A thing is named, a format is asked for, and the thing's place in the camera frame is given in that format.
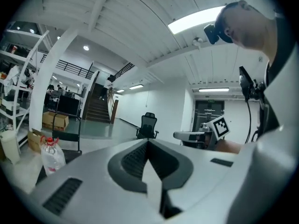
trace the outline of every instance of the wooden stair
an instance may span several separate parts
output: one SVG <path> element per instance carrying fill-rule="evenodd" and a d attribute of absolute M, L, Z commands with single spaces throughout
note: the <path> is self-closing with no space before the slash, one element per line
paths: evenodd
<path fill-rule="evenodd" d="M 107 100 L 99 100 L 103 86 L 95 84 L 87 109 L 87 120 L 110 123 Z"/>

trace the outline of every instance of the transparent plastic container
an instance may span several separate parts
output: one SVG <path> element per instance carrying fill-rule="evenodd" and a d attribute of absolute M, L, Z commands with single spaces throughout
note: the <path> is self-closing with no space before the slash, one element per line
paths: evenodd
<path fill-rule="evenodd" d="M 61 147 L 57 144 L 59 139 L 54 141 L 52 138 L 47 138 L 46 143 L 41 147 L 43 167 L 46 175 L 55 173 L 65 165 L 65 157 Z"/>

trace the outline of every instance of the green floor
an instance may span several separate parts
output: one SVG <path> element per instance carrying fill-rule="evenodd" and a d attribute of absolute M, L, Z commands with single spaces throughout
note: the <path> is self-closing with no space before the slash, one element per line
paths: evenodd
<path fill-rule="evenodd" d="M 69 120 L 66 128 L 68 133 L 77 133 L 79 121 Z M 115 119 L 114 124 L 101 123 L 91 120 L 81 121 L 81 138 L 87 139 L 112 139 L 112 138 L 134 138 L 136 137 L 136 128 L 120 119 Z"/>

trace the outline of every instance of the white bin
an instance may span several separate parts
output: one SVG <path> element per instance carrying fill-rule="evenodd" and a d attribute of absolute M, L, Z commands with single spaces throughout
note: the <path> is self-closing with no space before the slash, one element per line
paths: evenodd
<path fill-rule="evenodd" d="M 12 164 L 16 164 L 20 160 L 20 155 L 15 131 L 7 130 L 0 133 L 0 140 L 5 156 Z"/>

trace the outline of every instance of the black shirt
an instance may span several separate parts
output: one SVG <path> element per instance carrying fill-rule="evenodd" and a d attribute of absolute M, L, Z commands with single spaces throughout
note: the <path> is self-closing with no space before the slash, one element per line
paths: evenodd
<path fill-rule="evenodd" d="M 279 74 L 284 64 L 288 60 L 295 45 L 295 36 L 292 33 L 290 24 L 284 18 L 276 18 L 278 43 L 275 59 L 271 67 L 267 65 L 266 86 L 269 86 L 275 77 Z M 260 127 L 258 136 L 265 132 L 276 129 L 279 126 L 278 120 L 273 109 L 265 98 L 260 105 Z"/>

